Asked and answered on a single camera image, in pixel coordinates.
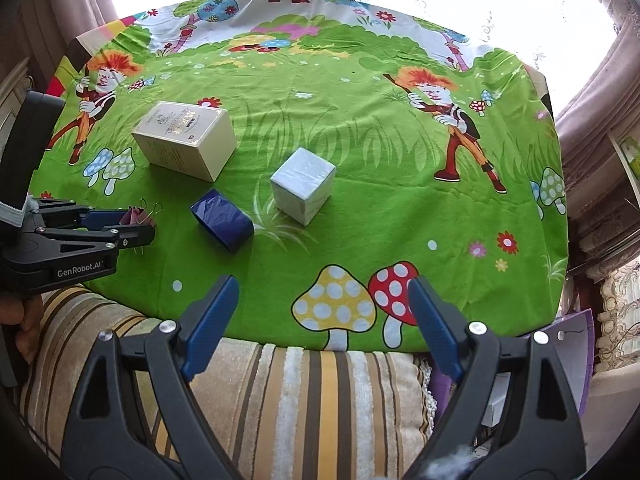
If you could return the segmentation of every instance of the orange hair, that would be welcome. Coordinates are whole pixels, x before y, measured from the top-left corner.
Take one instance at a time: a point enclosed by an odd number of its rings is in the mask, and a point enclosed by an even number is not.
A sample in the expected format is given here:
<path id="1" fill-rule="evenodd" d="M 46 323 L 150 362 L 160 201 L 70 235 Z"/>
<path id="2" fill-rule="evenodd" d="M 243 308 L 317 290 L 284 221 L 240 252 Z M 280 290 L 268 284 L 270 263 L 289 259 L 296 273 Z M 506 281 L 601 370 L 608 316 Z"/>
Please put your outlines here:
<path id="1" fill-rule="evenodd" d="M 419 84 L 441 86 L 449 90 L 456 90 L 458 88 L 451 79 L 435 75 L 430 70 L 419 66 L 403 66 L 398 70 L 396 83 L 406 88 L 414 88 Z"/>
<path id="2" fill-rule="evenodd" d="M 136 75 L 142 70 L 142 65 L 133 62 L 131 54 L 125 54 L 119 50 L 105 50 L 103 53 L 93 56 L 86 67 L 95 72 L 106 68 L 127 76 Z"/>

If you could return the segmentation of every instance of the blue gripper pad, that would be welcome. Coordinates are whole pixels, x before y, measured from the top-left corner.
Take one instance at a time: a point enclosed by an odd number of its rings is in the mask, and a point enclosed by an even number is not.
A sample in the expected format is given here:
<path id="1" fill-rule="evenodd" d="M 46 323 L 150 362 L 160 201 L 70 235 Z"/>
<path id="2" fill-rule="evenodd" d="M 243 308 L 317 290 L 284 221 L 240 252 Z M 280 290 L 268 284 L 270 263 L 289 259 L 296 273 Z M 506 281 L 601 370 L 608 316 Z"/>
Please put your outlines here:
<path id="1" fill-rule="evenodd" d="M 126 213 L 126 209 L 107 209 L 104 211 L 89 211 L 80 221 L 82 227 L 89 231 L 101 231 L 107 225 L 117 226 Z"/>
<path id="2" fill-rule="evenodd" d="M 217 288 L 218 293 L 211 298 L 212 292 Z M 186 339 L 186 354 L 184 363 L 180 372 L 185 381 L 191 382 L 193 378 L 206 370 L 213 352 L 216 351 L 218 343 L 225 333 L 233 313 L 238 305 L 240 297 L 240 285 L 238 280 L 233 276 L 225 278 L 224 283 L 220 286 L 220 282 L 213 286 L 209 294 L 204 300 L 197 301 L 192 304 L 185 314 L 197 314 L 200 309 L 204 312 L 200 319 L 196 320 L 193 328 L 190 329 L 188 338 Z"/>
<path id="3" fill-rule="evenodd" d="M 445 303 L 423 276 L 409 281 L 409 306 L 434 361 L 443 374 L 459 383 L 464 375 L 459 345 L 466 344 L 466 320 Z"/>

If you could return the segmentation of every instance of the metal screw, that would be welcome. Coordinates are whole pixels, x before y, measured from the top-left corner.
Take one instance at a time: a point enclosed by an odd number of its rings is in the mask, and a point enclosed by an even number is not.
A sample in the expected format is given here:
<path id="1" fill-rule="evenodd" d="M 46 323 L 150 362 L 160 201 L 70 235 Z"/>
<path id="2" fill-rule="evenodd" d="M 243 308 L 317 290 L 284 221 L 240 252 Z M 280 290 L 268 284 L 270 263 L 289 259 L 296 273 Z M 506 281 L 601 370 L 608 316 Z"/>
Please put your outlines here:
<path id="1" fill-rule="evenodd" d="M 535 341 L 539 345 L 546 345 L 549 342 L 549 336 L 544 332 L 534 332 L 533 341 Z"/>
<path id="2" fill-rule="evenodd" d="M 486 333 L 486 325 L 480 321 L 472 321 L 469 323 L 469 332 L 476 335 L 482 335 Z"/>
<path id="3" fill-rule="evenodd" d="M 108 341 L 112 337 L 113 337 L 113 330 L 110 330 L 110 329 L 102 330 L 102 332 L 98 334 L 98 339 L 100 341 Z"/>
<path id="4" fill-rule="evenodd" d="M 176 327 L 177 325 L 173 319 L 167 319 L 166 321 L 160 323 L 160 332 L 170 334 L 175 330 Z"/>

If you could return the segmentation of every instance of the cartoon boy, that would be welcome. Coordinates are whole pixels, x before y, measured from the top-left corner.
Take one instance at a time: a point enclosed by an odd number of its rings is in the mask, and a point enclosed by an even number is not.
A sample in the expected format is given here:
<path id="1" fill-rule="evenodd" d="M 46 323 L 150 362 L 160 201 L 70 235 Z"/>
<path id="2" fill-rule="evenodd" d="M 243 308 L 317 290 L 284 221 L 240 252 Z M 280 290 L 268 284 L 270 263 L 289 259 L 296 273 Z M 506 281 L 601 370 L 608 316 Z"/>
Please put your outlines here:
<path id="1" fill-rule="evenodd" d="M 98 72 L 95 90 L 88 89 L 89 70 Z M 55 143 L 69 130 L 77 127 L 76 143 L 69 158 L 69 165 L 72 166 L 78 162 L 80 151 L 86 144 L 95 123 L 104 117 L 116 101 L 114 90 L 127 76 L 136 75 L 141 70 L 142 65 L 134 63 L 130 54 L 119 50 L 105 50 L 92 57 L 86 64 L 84 77 L 76 85 L 76 95 L 80 98 L 80 114 L 52 137 L 47 150 L 53 148 Z"/>
<path id="2" fill-rule="evenodd" d="M 417 66 L 405 66 L 398 71 L 398 76 L 393 79 L 389 74 L 384 74 L 392 83 L 407 92 L 411 106 L 423 112 L 433 114 L 440 124 L 449 127 L 449 143 L 447 145 L 447 161 L 443 170 L 436 171 L 433 177 L 443 182 L 459 182 L 460 175 L 456 168 L 456 150 L 458 146 L 464 146 L 473 156 L 480 168 L 487 174 L 494 189 L 498 193 L 507 193 L 506 188 L 500 182 L 494 165 L 486 158 L 478 140 L 480 133 L 476 125 L 451 98 L 451 91 L 457 87 L 453 81 L 444 76 L 435 75 L 425 68 Z M 427 104 L 424 98 L 409 90 L 418 88 L 434 104 Z"/>

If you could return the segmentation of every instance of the human hand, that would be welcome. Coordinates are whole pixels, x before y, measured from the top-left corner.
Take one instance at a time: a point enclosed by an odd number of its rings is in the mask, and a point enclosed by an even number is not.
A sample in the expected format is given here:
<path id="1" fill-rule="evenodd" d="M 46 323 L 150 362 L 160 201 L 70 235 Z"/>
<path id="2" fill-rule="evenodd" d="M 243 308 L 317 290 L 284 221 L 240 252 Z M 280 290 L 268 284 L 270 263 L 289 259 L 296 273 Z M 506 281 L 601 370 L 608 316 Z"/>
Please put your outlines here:
<path id="1" fill-rule="evenodd" d="M 24 360 L 31 363 L 40 343 L 40 320 L 44 314 L 42 297 L 38 294 L 21 300 L 6 292 L 0 292 L 0 324 L 20 325 L 15 335 L 15 345 Z"/>
<path id="2" fill-rule="evenodd" d="M 443 114 L 436 115 L 435 119 L 440 124 L 446 124 L 447 126 L 458 127 L 458 121 L 456 119 L 454 119 L 453 117 L 451 117 L 450 115 L 443 115 Z"/>
<path id="3" fill-rule="evenodd" d="M 80 111 L 90 114 L 95 110 L 95 104 L 91 101 L 80 101 Z"/>

